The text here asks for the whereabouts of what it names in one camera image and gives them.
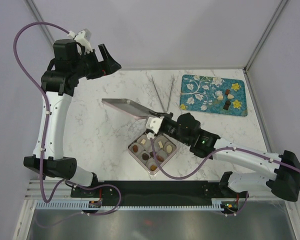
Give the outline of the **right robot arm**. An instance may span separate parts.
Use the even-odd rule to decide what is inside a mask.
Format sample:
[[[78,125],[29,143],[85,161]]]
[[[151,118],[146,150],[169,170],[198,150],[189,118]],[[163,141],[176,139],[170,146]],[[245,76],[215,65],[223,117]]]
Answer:
[[[232,143],[201,129],[201,123],[190,113],[180,115],[177,120],[168,116],[156,118],[150,125],[156,134],[166,134],[183,143],[191,153],[205,161],[225,161],[251,170],[250,173],[224,173],[218,185],[223,197],[241,192],[270,191],[289,202],[299,198],[300,162],[291,151],[271,153]]]

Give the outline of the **dark chocolate pieces on tray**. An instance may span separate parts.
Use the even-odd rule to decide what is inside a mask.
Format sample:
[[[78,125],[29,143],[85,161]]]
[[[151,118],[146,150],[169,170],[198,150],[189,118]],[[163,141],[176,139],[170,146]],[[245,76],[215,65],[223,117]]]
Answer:
[[[228,111],[229,108],[230,108],[230,105],[231,105],[231,101],[230,100],[226,100],[225,104],[223,106],[223,109],[226,110],[226,111]]]

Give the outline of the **pink chocolate tin box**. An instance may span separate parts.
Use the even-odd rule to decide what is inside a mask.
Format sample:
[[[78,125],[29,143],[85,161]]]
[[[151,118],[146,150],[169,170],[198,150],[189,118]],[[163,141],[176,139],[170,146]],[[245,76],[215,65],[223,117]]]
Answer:
[[[158,142],[161,141],[163,148],[160,148]],[[166,146],[171,145],[173,150],[171,153],[166,152]],[[133,151],[133,146],[138,147],[138,151]],[[155,175],[160,169],[158,165],[163,167],[178,151],[177,146],[170,140],[167,136],[161,134],[155,136],[153,139],[153,146],[151,140],[147,137],[144,132],[138,136],[130,145],[127,147],[129,154],[136,160],[136,162],[146,171],[149,175]],[[148,160],[142,159],[142,154],[149,155]],[[157,156],[162,156],[164,158],[163,162],[157,160]],[[156,170],[151,171],[151,166],[157,166]]]

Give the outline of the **brown almond chocolate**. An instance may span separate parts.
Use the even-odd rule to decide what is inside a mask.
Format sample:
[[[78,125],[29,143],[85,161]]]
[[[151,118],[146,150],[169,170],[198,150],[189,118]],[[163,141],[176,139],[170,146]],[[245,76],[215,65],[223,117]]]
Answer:
[[[160,161],[160,162],[163,162],[165,159],[162,156],[158,155],[157,160]]]

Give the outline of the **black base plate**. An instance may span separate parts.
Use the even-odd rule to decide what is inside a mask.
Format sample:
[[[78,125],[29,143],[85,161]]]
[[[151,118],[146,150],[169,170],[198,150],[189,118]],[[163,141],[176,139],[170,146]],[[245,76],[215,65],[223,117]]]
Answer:
[[[235,193],[226,190],[218,182],[206,180],[110,180],[98,182],[104,186],[101,190],[84,191],[77,188],[71,191],[72,198],[97,198],[101,196],[102,203],[115,206],[121,193],[120,205],[124,206],[199,206],[212,203],[212,199],[245,198],[246,192]]]

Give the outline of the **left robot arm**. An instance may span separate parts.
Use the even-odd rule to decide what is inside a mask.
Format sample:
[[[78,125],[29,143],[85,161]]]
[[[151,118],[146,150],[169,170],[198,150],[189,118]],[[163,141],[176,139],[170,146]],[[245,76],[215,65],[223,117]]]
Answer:
[[[98,48],[102,61],[98,61],[96,51],[89,50],[83,42],[60,39],[53,44],[54,58],[41,77],[43,106],[38,143],[32,155],[23,160],[26,168],[43,177],[81,185],[82,192],[88,197],[99,193],[97,177],[79,167],[74,157],[64,155],[63,140],[68,109],[79,80],[101,78],[121,69],[104,44]]]

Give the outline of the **aluminium frame post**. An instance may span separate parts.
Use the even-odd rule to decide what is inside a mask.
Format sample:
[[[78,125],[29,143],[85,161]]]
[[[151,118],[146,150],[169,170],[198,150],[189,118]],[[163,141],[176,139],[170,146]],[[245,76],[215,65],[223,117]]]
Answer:
[[[253,63],[255,62],[257,56],[259,55],[260,51],[262,50],[264,44],[266,43],[267,39],[269,38],[270,34],[272,33],[276,23],[278,22],[279,18],[281,17],[282,13],[284,12],[285,8],[287,7],[289,0],[280,0],[278,6],[275,8],[274,13],[272,14],[269,22],[267,23],[264,31],[261,34],[260,39],[258,40],[255,48],[252,51],[247,63],[243,68],[243,72],[247,74],[251,69]]]
[[[42,21],[40,18],[39,12],[36,11],[36,7],[32,0],[26,1],[28,7],[30,8],[30,11],[34,14],[37,21],[32,22],[24,26],[19,30],[19,32],[16,34],[13,42],[13,53],[15,56],[15,59],[17,60],[17,63],[19,64],[20,68],[23,70],[23,72],[30,78],[31,76],[27,72],[27,70],[24,68],[23,64],[20,62],[20,59],[18,57],[17,53],[17,41],[21,34],[34,26],[49,26],[56,29],[59,29],[63,31],[64,33],[68,34],[69,31],[62,28],[61,26],[58,26],[54,23],[45,22]],[[77,42],[73,39],[59,39],[56,40],[53,43],[53,52],[54,52],[54,58],[49,62],[47,70],[44,72],[42,78],[59,78],[59,77],[66,77],[71,75],[75,71],[75,64],[77,63],[79,59],[79,54],[77,52]]]

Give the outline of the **metal tweezers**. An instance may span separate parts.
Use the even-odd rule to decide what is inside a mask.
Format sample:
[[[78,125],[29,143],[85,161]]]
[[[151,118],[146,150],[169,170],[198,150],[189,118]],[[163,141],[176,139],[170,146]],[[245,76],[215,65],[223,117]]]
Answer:
[[[175,76],[172,74],[168,78],[156,78],[151,75],[150,82],[155,91],[161,110],[168,113],[175,84]]]

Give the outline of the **left aluminium frame post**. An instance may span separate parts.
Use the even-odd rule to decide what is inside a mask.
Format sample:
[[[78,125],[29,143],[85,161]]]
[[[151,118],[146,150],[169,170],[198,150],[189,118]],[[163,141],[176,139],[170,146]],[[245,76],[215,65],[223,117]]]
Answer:
[[[36,11],[36,7],[32,0],[26,1],[28,7],[30,8],[30,11],[34,14],[37,21],[32,22],[24,26],[19,30],[19,32],[16,34],[13,42],[13,53],[15,56],[15,59],[17,60],[17,63],[19,64],[20,68],[23,70],[23,72],[30,78],[31,76],[27,72],[27,70],[24,68],[23,64],[20,62],[20,59],[18,57],[17,53],[17,41],[21,34],[34,26],[49,26],[56,29],[59,29],[63,31],[64,33],[68,34],[69,31],[62,28],[61,26],[58,26],[54,23],[45,22],[42,21],[40,18],[39,12]],[[56,40],[53,43],[53,52],[54,52],[54,58],[49,62],[47,70],[44,72],[42,78],[59,78],[59,77],[66,77],[71,75],[75,71],[75,64],[77,63],[79,59],[79,54],[77,52],[77,42],[73,39],[59,39]]]

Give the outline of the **caramel square chocolate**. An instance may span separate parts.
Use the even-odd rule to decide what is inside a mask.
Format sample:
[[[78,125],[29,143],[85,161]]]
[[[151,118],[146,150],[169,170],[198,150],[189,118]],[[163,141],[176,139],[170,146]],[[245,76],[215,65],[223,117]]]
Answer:
[[[152,165],[151,167],[150,167],[150,170],[151,171],[155,171],[157,169],[157,166],[155,166],[155,165]]]

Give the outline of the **white oval chocolate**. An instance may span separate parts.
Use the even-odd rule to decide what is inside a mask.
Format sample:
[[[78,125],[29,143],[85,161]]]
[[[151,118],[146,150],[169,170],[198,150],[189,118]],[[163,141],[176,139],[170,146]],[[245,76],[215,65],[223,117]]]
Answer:
[[[167,145],[165,151],[170,154],[173,151],[173,147],[171,145]]]

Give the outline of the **dark round chocolate in box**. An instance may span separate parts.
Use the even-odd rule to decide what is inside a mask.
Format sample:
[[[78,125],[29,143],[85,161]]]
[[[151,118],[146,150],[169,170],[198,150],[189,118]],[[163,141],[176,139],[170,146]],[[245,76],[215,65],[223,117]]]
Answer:
[[[143,153],[143,154],[142,154],[142,159],[143,159],[143,160],[147,161],[149,158],[150,158],[150,157],[149,157],[148,154],[146,154],[146,153]]]

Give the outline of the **right aluminium frame post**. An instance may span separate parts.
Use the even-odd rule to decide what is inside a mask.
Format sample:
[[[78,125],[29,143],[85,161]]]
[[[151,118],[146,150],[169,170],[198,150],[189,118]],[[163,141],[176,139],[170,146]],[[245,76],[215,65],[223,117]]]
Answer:
[[[269,38],[270,34],[272,33],[276,23],[278,22],[279,18],[281,17],[282,13],[284,12],[285,8],[287,7],[289,0],[280,0],[278,6],[275,8],[274,13],[272,14],[269,22],[267,23],[264,31],[261,34],[260,39],[258,40],[255,48],[252,51],[247,63],[243,68],[243,72],[247,74],[251,69],[253,63],[255,62],[257,56],[259,55],[260,51],[262,50],[264,44],[266,43],[267,39]]]

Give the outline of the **light brown round chocolate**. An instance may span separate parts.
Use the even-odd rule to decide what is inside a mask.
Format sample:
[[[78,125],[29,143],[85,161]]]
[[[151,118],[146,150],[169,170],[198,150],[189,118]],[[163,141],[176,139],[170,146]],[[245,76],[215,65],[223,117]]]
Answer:
[[[136,153],[138,151],[138,146],[137,145],[134,145],[132,150]]]

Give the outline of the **white heart chocolate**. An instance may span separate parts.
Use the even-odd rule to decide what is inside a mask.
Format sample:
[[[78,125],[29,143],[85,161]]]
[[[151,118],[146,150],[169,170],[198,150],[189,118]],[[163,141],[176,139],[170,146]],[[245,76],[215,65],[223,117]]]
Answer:
[[[228,98],[229,100],[231,100],[231,99],[234,98],[234,96],[233,96],[232,94],[228,94],[228,95],[227,95],[227,98]]]

